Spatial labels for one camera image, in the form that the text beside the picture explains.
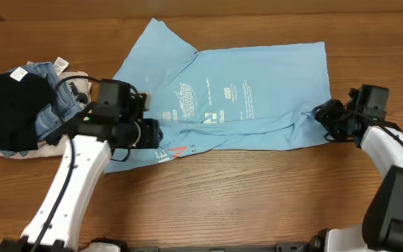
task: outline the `pile of clothes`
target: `pile of clothes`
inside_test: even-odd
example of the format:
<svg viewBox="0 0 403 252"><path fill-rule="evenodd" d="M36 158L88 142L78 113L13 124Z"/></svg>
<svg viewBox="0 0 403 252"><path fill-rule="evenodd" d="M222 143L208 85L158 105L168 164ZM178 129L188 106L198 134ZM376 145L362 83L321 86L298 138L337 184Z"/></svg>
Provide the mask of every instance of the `pile of clothes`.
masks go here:
<svg viewBox="0 0 403 252"><path fill-rule="evenodd" d="M91 102L91 83L73 79L57 91L58 82L68 76L87 76L70 72L51 62L28 62L0 73L0 156L14 159L62 155L66 137L53 134Z"/></svg>

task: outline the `clothing tag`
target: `clothing tag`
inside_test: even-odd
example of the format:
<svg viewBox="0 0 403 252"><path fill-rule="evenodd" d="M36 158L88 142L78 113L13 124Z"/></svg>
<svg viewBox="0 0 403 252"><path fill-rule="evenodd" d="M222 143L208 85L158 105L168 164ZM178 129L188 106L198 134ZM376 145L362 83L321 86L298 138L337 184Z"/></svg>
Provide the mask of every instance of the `clothing tag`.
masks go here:
<svg viewBox="0 0 403 252"><path fill-rule="evenodd" d="M14 72L10 75L10 77L14 78L17 81L21 81L21 79L27 74L27 71L18 67Z"/></svg>
<svg viewBox="0 0 403 252"><path fill-rule="evenodd" d="M62 59L61 57L57 57L54 62L54 68L57 76L59 76L68 67L68 65L69 63L66 60Z"/></svg>

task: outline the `printed graphic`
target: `printed graphic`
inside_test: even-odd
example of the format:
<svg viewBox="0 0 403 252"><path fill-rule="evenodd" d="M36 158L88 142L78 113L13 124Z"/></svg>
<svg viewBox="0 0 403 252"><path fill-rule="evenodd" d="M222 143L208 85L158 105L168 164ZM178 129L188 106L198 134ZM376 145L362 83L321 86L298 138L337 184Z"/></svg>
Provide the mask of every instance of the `printed graphic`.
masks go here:
<svg viewBox="0 0 403 252"><path fill-rule="evenodd" d="M253 95L251 94L251 86L249 86L246 80L242 83L243 86L243 95L245 99L245 116L246 119L254 119L255 112L253 108Z"/></svg>
<svg viewBox="0 0 403 252"><path fill-rule="evenodd" d="M236 97L236 102L237 102L237 87L234 86L234 92L232 92L232 103L234 103L234 98Z"/></svg>
<svg viewBox="0 0 403 252"><path fill-rule="evenodd" d="M158 112L157 113L157 119L158 120L170 121L171 120L171 112Z"/></svg>
<svg viewBox="0 0 403 252"><path fill-rule="evenodd" d="M225 98L231 99L231 90L229 89L229 87L225 87L223 90L225 91Z"/></svg>
<svg viewBox="0 0 403 252"><path fill-rule="evenodd" d="M225 112L224 111L219 111L220 114L220 123L225 122Z"/></svg>
<svg viewBox="0 0 403 252"><path fill-rule="evenodd" d="M170 148L170 149L167 149L168 151L177 151L177 153L175 153L175 155L173 155L172 156L172 158L173 159L176 159L176 158L178 158L180 155L181 155L181 153L183 153L184 151L186 151L186 146L184 146L184 147L177 147L177 148Z"/></svg>
<svg viewBox="0 0 403 252"><path fill-rule="evenodd" d="M209 79L206 78L206 86L208 87L208 100L209 100L209 106L213 105L213 100L211 98L211 86L209 85Z"/></svg>
<svg viewBox="0 0 403 252"><path fill-rule="evenodd" d="M164 150L155 151L159 163L169 161L170 158Z"/></svg>
<svg viewBox="0 0 403 252"><path fill-rule="evenodd" d="M209 124L209 123L217 123L217 113L205 113L204 114L204 121L203 123Z"/></svg>
<svg viewBox="0 0 403 252"><path fill-rule="evenodd" d="M174 122L178 122L178 111L176 109L172 111L172 116L174 117Z"/></svg>
<svg viewBox="0 0 403 252"><path fill-rule="evenodd" d="M180 83L180 92L175 91L175 94L180 101L183 117L189 118L194 116L195 108L197 107L197 97L192 87L188 84Z"/></svg>

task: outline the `black cloth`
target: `black cloth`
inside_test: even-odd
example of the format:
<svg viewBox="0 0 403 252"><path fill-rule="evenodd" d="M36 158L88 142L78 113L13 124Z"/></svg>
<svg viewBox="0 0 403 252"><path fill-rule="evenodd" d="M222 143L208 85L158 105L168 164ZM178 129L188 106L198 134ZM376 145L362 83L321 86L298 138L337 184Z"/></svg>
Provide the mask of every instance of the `black cloth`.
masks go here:
<svg viewBox="0 0 403 252"><path fill-rule="evenodd" d="M32 73L21 81L0 74L0 150L38 149L35 119L47 104L55 102L55 91L46 79Z"/></svg>

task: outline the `light blue t-shirt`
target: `light blue t-shirt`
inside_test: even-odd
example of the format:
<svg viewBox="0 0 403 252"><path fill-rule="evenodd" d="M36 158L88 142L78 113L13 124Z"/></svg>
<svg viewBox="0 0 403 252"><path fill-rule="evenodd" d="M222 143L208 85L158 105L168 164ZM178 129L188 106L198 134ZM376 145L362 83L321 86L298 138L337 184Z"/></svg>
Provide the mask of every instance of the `light blue t-shirt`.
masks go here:
<svg viewBox="0 0 403 252"><path fill-rule="evenodd" d="M323 42L197 51L153 19L114 79L151 98L158 150L132 150L106 172L209 150L289 150L325 143L312 109L330 99ZM126 150L116 150L121 160Z"/></svg>

